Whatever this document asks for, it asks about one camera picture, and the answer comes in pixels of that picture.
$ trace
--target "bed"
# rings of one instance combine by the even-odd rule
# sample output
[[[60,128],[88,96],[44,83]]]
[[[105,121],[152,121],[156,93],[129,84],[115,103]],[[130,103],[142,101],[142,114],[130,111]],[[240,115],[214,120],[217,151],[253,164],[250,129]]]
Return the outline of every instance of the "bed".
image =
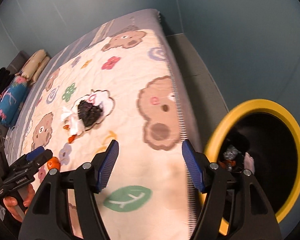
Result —
[[[82,101],[102,109],[84,126],[74,115]],[[91,161],[116,139],[119,157],[96,195],[110,238],[184,240],[192,233],[196,192],[181,142],[189,138],[197,151],[202,146],[157,10],[109,21],[55,55],[7,137],[10,163],[44,146],[59,158],[61,171]],[[35,189],[47,171],[40,168]],[[69,208],[74,234],[82,237],[71,192]]]

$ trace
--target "green leaf print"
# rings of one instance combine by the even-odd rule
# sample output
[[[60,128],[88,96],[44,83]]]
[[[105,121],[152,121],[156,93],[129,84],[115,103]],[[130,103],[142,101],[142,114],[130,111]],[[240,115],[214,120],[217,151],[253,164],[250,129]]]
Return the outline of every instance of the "green leaf print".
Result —
[[[103,205],[117,212],[130,212],[143,206],[151,197],[152,191],[142,186],[127,186],[117,189],[108,196]]]

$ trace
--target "blue wall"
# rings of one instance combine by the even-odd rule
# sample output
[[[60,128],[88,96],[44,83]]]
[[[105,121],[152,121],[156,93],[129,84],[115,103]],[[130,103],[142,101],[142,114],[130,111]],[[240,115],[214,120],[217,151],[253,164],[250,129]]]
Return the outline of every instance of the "blue wall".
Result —
[[[253,98],[287,108],[300,125],[298,0],[178,0],[186,36],[231,109]],[[280,223],[300,219],[300,197]]]
[[[8,66],[19,50],[32,55],[45,49],[54,56],[99,25],[146,8],[162,13],[166,35],[182,32],[176,0],[4,0],[0,67]]]

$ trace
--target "finger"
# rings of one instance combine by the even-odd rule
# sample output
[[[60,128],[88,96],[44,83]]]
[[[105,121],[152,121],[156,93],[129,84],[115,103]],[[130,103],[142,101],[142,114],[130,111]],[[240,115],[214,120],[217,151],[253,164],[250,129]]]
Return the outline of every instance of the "finger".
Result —
[[[18,204],[17,200],[14,197],[5,197],[3,199],[3,203],[4,205],[8,208],[8,207],[14,207]]]
[[[14,208],[16,206],[15,205],[11,205],[11,203],[14,203],[14,200],[17,203],[17,200],[13,197],[5,197],[3,199],[3,203],[6,206],[7,210],[11,213],[11,215],[18,220],[19,222],[22,222],[22,218],[20,217],[20,215],[18,214],[18,212],[16,211],[16,209]]]
[[[25,207],[30,206],[31,201],[32,201],[33,198],[34,198],[34,195],[35,195],[35,191],[34,191],[34,189],[33,189],[33,186],[32,186],[31,184],[29,184],[29,185],[28,185],[28,196],[27,196],[27,198],[26,198],[26,199],[24,200],[24,202],[23,202],[23,205],[24,205]]]

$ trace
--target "brown bear print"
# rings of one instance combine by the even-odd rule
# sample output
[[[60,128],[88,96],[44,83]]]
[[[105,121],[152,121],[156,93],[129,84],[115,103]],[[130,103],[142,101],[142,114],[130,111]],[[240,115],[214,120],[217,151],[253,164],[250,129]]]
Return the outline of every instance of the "brown bear print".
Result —
[[[46,146],[52,137],[52,120],[53,113],[46,114],[34,129],[32,136],[33,143],[31,150],[38,148],[39,146]]]
[[[118,34],[111,38],[109,43],[103,46],[102,51],[107,51],[111,48],[121,47],[124,49],[129,49],[137,46],[142,42],[142,38],[146,36],[143,31],[129,31],[125,33]]]
[[[177,109],[169,76],[156,78],[140,90],[137,108],[146,120],[144,142],[152,149],[168,151],[180,141]]]
[[[53,72],[47,82],[46,90],[49,91],[52,88],[53,81],[57,78],[59,75],[60,69],[58,68],[55,72]]]

